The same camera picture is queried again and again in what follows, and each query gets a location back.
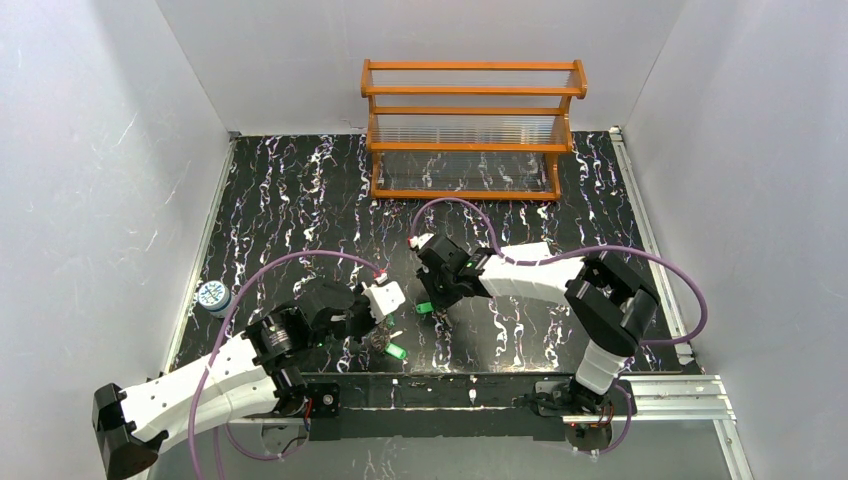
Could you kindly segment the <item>green tag key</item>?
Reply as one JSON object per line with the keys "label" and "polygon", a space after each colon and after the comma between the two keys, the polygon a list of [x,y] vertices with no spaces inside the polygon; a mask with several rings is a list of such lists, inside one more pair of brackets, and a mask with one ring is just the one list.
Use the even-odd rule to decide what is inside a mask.
{"label": "green tag key", "polygon": [[405,360],[407,357],[407,350],[392,342],[385,346],[384,352],[397,360]]}

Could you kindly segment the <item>metal keyring with red handle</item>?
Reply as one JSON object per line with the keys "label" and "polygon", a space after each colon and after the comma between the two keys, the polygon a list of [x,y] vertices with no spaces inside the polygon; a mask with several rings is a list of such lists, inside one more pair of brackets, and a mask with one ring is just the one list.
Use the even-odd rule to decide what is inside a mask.
{"label": "metal keyring with red handle", "polygon": [[392,329],[395,325],[394,319],[389,316],[375,325],[368,336],[369,349],[384,352],[391,343]]}

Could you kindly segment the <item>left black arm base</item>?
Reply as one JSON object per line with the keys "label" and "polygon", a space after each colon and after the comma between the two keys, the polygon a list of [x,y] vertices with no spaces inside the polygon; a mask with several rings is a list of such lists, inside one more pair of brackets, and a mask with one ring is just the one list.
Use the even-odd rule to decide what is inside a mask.
{"label": "left black arm base", "polygon": [[341,388],[336,382],[311,382],[282,386],[274,394],[271,418],[335,418],[341,410]]}

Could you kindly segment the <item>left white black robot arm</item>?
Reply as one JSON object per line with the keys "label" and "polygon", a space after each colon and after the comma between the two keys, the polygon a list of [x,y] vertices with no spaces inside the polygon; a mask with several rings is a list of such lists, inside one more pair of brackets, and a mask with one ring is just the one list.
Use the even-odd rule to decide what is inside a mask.
{"label": "left white black robot arm", "polygon": [[142,384],[100,387],[92,424],[107,477],[133,477],[189,434],[234,419],[301,414],[313,402],[301,362],[333,340],[367,337],[404,301],[395,281],[350,288],[316,279],[226,340],[216,355]]}

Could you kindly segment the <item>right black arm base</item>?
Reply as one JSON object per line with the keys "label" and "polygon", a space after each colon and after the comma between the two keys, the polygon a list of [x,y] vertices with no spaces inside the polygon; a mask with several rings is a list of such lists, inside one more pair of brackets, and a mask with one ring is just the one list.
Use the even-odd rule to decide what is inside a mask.
{"label": "right black arm base", "polygon": [[591,455],[620,445],[638,411],[629,382],[614,380],[606,393],[598,394],[573,377],[538,381],[529,393],[514,398],[512,405],[529,408],[543,418],[575,417],[565,421],[566,440],[573,450]]}

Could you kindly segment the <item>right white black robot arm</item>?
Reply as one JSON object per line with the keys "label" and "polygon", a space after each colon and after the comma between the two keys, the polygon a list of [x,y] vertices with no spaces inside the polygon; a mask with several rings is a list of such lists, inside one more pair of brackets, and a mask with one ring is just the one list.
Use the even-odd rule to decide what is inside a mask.
{"label": "right white black robot arm", "polygon": [[521,265],[492,248],[469,253],[441,234],[415,236],[408,243],[421,262],[416,275],[436,309],[473,297],[522,297],[567,306],[589,336],[572,387],[590,396],[609,391],[660,306],[656,289],[610,251],[555,260],[541,242],[503,250],[530,255]]}

